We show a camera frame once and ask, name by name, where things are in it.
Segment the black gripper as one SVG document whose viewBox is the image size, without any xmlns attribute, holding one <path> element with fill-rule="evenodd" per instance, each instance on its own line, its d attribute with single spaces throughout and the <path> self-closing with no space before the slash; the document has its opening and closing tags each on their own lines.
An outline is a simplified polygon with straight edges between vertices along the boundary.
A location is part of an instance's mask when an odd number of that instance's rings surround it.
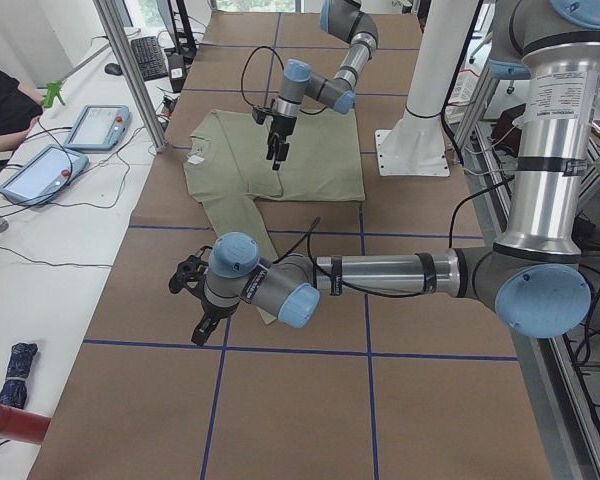
<svg viewBox="0 0 600 480">
<path fill-rule="evenodd" d="M 296 125 L 295 116 L 274 113 L 267 139 L 266 159 L 273 161 L 272 169 L 278 171 L 286 160 L 289 150 L 287 138 L 293 134 Z"/>
<path fill-rule="evenodd" d="M 194 328 L 191 342 L 197 346 L 204 346 L 214 332 L 219 322 L 229 318 L 238 309 L 240 300 L 238 297 L 230 298 L 221 305 L 217 305 L 206 296 L 200 297 L 203 309 L 203 317 Z"/>
</svg>

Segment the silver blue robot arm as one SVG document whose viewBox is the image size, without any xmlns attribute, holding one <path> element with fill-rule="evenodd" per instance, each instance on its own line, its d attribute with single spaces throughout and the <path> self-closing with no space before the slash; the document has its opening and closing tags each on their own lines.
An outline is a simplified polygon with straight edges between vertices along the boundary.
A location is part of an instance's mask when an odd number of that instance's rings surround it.
<svg viewBox="0 0 600 480">
<path fill-rule="evenodd" d="M 339 68 L 330 77 L 316 72 L 301 60 L 286 62 L 277 96 L 264 107 L 252 109 L 252 117 L 262 125 L 270 118 L 266 159 L 277 171 L 289 152 L 288 137 L 294 132 L 305 98 L 340 114 L 348 113 L 356 101 L 356 86 L 367 63 L 379 46 L 375 21 L 358 1 L 325 1 L 320 11 L 320 28 L 347 44 Z"/>
<path fill-rule="evenodd" d="M 204 310 L 192 339 L 250 303 L 300 328 L 322 294 L 412 298 L 445 293 L 491 309 L 510 329 L 559 336 L 594 305 L 571 239 L 600 73 L 600 1 L 515 1 L 499 40 L 519 53 L 531 84 L 510 216 L 489 246 L 371 256 L 262 254 L 241 232 L 198 253 L 188 287 Z"/>
</svg>

